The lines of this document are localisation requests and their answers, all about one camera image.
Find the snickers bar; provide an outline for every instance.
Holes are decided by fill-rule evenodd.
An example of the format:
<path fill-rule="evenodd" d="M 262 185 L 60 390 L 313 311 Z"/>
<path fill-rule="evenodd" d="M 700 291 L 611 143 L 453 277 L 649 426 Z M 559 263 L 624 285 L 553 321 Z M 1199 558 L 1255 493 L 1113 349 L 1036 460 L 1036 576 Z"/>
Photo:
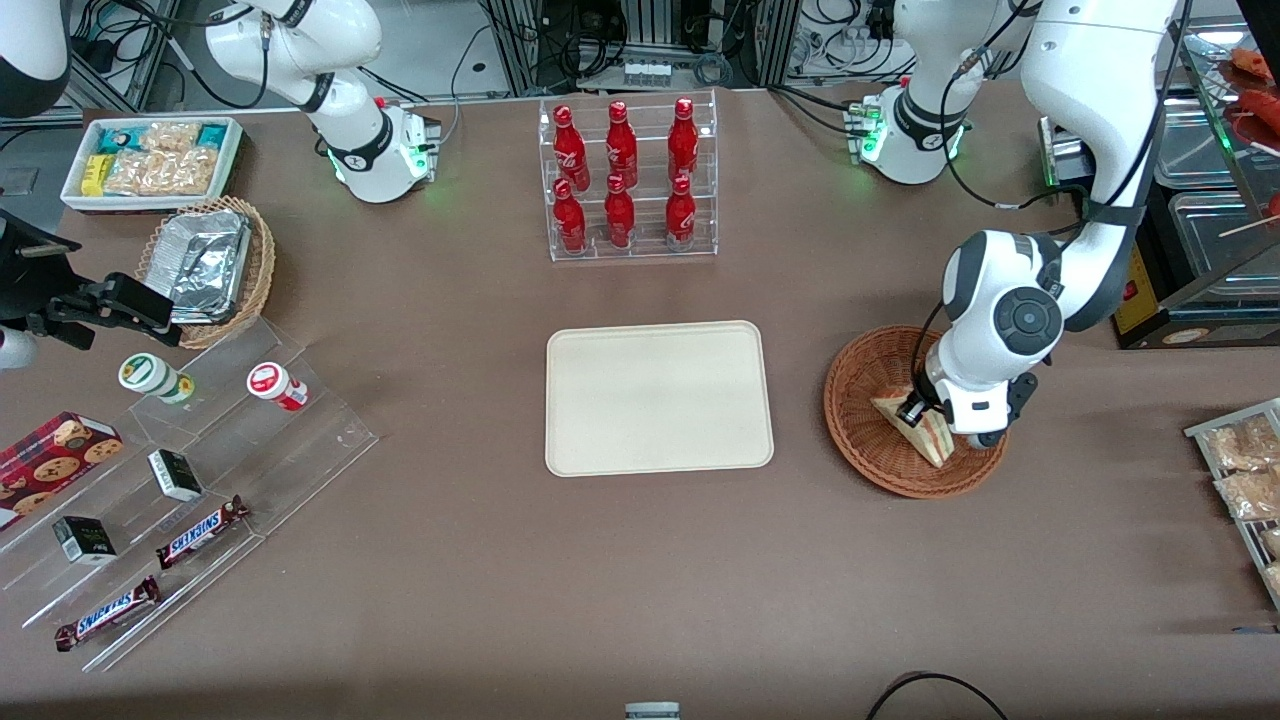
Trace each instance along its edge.
<path fill-rule="evenodd" d="M 168 570 L 169 568 L 173 568 L 183 555 L 195 552 L 196 548 L 205 544 L 212 539 L 214 536 L 232 527 L 232 523 L 246 515 L 248 515 L 248 507 L 244 507 L 244 503 L 241 502 L 238 495 L 230 498 L 230 501 L 224 502 L 223 506 L 215 510 L 210 516 L 196 523 L 195 528 L 182 533 L 168 546 L 156 550 L 156 557 L 160 559 L 160 569 Z"/>
<path fill-rule="evenodd" d="M 93 633 L 119 621 L 129 612 L 148 602 L 157 605 L 160 602 L 160 585 L 156 584 L 156 579 L 151 575 L 143 578 L 138 587 L 99 607 L 92 614 L 81 618 L 79 623 L 58 628 L 58 634 L 54 635 L 58 652 L 69 651 L 88 639 Z"/>

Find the red label bottle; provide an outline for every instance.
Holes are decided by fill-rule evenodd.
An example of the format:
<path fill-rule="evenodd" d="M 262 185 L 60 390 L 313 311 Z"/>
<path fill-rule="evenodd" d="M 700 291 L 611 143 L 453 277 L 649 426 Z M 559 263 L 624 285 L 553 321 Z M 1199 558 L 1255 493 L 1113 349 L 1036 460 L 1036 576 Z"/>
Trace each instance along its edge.
<path fill-rule="evenodd" d="M 636 229 L 636 206 L 627 193 L 621 173 L 609 176 L 609 196 L 604 199 L 604 217 L 609 220 L 609 242 L 618 250 L 631 247 Z"/>
<path fill-rule="evenodd" d="M 561 246 L 570 255 L 586 252 L 586 215 L 582 206 L 573 197 L 573 188 L 564 178 L 556 178 L 552 186 L 556 192 L 556 204 L 552 214 L 556 215 L 556 231 L 561 236 Z"/>
<path fill-rule="evenodd" d="M 586 192 L 591 187 L 591 173 L 586 169 L 586 143 L 573 127 L 573 113 L 567 105 L 559 105 L 552 117 L 556 119 L 556 164 L 575 190 Z"/>
<path fill-rule="evenodd" d="M 698 127 L 694 126 L 694 101 L 687 97 L 676 100 L 676 122 L 671 124 L 667 136 L 667 176 L 672 182 L 681 173 L 694 177 L 698 167 Z"/>
<path fill-rule="evenodd" d="M 609 172 L 622 176 L 627 187 L 640 182 L 640 159 L 636 152 L 636 131 L 627 122 L 627 104 L 609 102 L 609 135 L 604 138 L 609 152 Z"/>
<path fill-rule="evenodd" d="M 684 252 L 694 246 L 694 213 L 698 205 L 689 195 L 689 176 L 681 174 L 671 182 L 667 199 L 667 247 Z"/>

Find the white box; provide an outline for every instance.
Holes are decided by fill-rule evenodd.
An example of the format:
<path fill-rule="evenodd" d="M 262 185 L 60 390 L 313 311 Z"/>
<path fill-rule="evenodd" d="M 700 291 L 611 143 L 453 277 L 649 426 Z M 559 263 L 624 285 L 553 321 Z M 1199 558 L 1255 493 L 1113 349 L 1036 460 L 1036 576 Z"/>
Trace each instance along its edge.
<path fill-rule="evenodd" d="M 209 191 L 204 195 L 156 195 L 148 197 L 127 196 L 100 196 L 91 197 L 81 195 L 81 179 L 84 177 L 84 165 L 90 155 L 93 155 L 108 128 L 119 128 L 123 124 L 147 124 L 152 122 L 174 123 L 201 123 L 206 126 L 227 126 L 227 135 L 223 137 L 223 146 L 218 150 L 218 164 L 214 167 L 214 178 L 209 182 Z M 227 181 L 232 174 L 232 165 L 236 163 L 236 151 L 243 131 L 239 123 L 227 115 L 170 115 L 170 117 L 127 117 L 93 120 L 84 128 L 81 146 L 76 151 L 76 160 L 67 173 L 67 182 L 63 183 L 63 202 L 73 210 L 81 213 L 146 213 L 152 210 L 177 210 L 187 205 L 195 205 L 205 200 L 221 197 Z"/>

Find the table surface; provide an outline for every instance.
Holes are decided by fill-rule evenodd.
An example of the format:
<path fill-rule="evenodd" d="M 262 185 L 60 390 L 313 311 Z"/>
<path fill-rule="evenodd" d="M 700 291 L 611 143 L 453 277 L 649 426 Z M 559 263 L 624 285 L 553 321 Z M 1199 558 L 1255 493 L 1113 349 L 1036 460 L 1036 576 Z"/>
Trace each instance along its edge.
<path fill-rule="evenodd" d="M 266 315 L 384 439 L 106 674 L 0 605 L 3 715 L 586 719 L 676 700 L 690 720 L 845 719 L 938 670 L 1012 717 L 1275 716 L 1280 638 L 1229 633 L 1274 614 L 1181 436 L 1277 395 L 1275 351 L 1070 336 L 984 486 L 891 496 L 827 436 L 832 357 L 919 323 L 975 229 L 1059 227 L 1070 209 L 896 186 L 765 92 L 718 101 L 721 255 L 603 268 L 547 258 L 536 102 L 465 106 L 438 182 L 385 206 L 334 182 L 302 115 L 242 115 L 236 192 L 279 246 Z M 972 118 L 966 178 L 997 199 L 1037 190 L 1019 86 L 991 83 Z M 61 232 L 100 277 L 132 269 L 155 223 L 69 211 Z M 763 334 L 769 465 L 547 470 L 556 331 L 727 319 Z M 6 442 L 64 409 L 114 418 L 136 400 L 116 364 L 156 346 L 104 331 L 92 352 L 41 350 L 0 375 Z M 881 717 L 986 712 L 914 685 Z"/>

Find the small bottle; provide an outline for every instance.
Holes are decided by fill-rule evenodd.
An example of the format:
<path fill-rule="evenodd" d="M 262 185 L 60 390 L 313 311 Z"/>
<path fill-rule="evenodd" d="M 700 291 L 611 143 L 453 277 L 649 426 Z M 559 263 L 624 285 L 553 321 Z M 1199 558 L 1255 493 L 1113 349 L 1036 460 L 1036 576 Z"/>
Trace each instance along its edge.
<path fill-rule="evenodd" d="M 586 215 L 582 214 L 582 206 L 573 197 L 573 188 L 567 179 L 556 178 L 552 190 L 556 192 L 552 214 L 556 215 L 561 246 L 570 255 L 581 255 L 586 252 Z"/>
<path fill-rule="evenodd" d="M 259 363 L 244 380 L 250 395 L 270 400 L 289 413 L 302 410 L 311 393 L 306 383 L 289 375 L 279 363 Z"/>
<path fill-rule="evenodd" d="M 689 195 L 689 176 L 681 174 L 671 183 L 667 199 L 667 247 L 684 252 L 694 246 L 694 213 L 698 205 Z"/>
<path fill-rule="evenodd" d="M 636 231 L 636 206 L 627 192 L 621 173 L 609 176 L 609 196 L 604 199 L 604 217 L 609 220 L 609 242 L 618 250 L 631 247 Z"/>
<path fill-rule="evenodd" d="M 694 126 L 694 101 L 687 97 L 676 100 L 676 122 L 671 124 L 667 136 L 667 176 L 671 182 L 681 173 L 694 177 L 698 167 L 698 127 Z"/>
<path fill-rule="evenodd" d="M 131 355 L 120 364 L 116 377 L 125 389 L 159 397 L 165 405 L 177 405 L 196 392 L 191 375 L 174 370 L 150 352 Z"/>
<path fill-rule="evenodd" d="M 627 104 L 609 102 L 609 135 L 604 138 L 609 154 L 609 172 L 622 176 L 626 187 L 640 182 L 640 158 L 636 152 L 636 131 L 627 120 Z"/>
<path fill-rule="evenodd" d="M 567 105 L 558 105 L 552 111 L 556 119 L 556 163 L 573 188 L 586 192 L 591 187 L 591 173 L 586 169 L 586 143 L 582 135 L 573 127 L 573 113 Z"/>

